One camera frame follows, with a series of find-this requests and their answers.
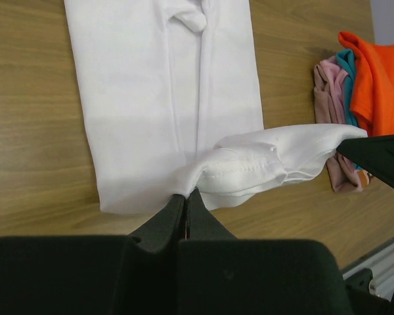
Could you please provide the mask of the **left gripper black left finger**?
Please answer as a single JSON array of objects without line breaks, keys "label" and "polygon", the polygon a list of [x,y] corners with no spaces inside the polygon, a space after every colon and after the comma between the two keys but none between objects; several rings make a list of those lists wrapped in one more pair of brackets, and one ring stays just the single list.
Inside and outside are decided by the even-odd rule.
[{"label": "left gripper black left finger", "polygon": [[0,237],[0,314],[175,314],[184,206],[128,235]]}]

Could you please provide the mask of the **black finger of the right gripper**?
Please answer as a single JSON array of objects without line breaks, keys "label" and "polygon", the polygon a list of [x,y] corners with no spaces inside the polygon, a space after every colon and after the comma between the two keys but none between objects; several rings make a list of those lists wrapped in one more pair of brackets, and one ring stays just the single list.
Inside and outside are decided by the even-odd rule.
[{"label": "black finger of the right gripper", "polygon": [[394,135],[347,139],[337,151],[394,189]]}]

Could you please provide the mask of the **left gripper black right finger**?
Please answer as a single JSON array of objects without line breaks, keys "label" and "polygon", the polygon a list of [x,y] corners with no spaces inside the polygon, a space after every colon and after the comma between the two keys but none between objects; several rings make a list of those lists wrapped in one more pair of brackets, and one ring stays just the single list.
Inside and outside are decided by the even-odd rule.
[{"label": "left gripper black right finger", "polygon": [[178,244],[178,314],[350,314],[342,275],[315,240],[241,240],[206,209],[186,205]]}]

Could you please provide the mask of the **white t shirt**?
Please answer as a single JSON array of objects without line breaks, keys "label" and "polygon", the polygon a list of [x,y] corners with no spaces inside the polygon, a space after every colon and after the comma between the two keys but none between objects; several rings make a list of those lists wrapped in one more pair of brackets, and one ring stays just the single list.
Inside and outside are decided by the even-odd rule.
[{"label": "white t shirt", "polygon": [[66,1],[87,140],[106,213],[209,210],[317,177],[357,127],[265,129],[247,1]]}]

